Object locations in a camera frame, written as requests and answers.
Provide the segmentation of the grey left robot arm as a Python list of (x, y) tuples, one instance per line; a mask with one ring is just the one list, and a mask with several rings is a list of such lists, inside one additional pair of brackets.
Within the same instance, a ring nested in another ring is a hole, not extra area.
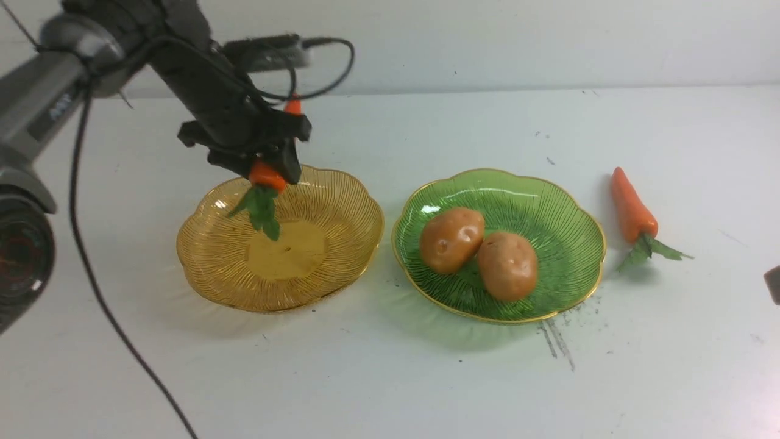
[(193, 116), (178, 139), (203, 145), (212, 166), (246, 177), (263, 159), (289, 184), (301, 165), (307, 117), (274, 109), (273, 95), (250, 74), (306, 66), (303, 39), (281, 34), (212, 39), (196, 1), (63, 1), (42, 25), (36, 55), (2, 77), (2, 237), (21, 250), (21, 271), (2, 280), (2, 330), (41, 297), (55, 263), (48, 216), (57, 206), (34, 161), (75, 114), (95, 98), (119, 93), (151, 67)]

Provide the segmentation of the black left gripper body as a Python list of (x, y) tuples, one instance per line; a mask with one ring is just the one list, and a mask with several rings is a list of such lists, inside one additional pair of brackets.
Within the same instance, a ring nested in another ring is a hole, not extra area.
[(234, 156), (282, 149), (287, 141), (308, 141), (312, 124), (304, 115), (274, 109), (223, 56), (201, 51), (178, 37), (162, 37), (149, 65), (194, 120), (177, 137), (186, 147), (202, 145)]

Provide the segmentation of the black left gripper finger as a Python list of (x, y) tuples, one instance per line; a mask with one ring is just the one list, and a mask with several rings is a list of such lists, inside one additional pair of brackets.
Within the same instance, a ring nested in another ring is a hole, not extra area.
[(284, 139), (266, 148), (266, 163), (289, 185), (297, 185), (302, 168), (296, 152), (296, 139)]
[(245, 179), (249, 178), (256, 159), (255, 155), (236, 155), (216, 149), (210, 149), (207, 153), (209, 164), (231, 171)]

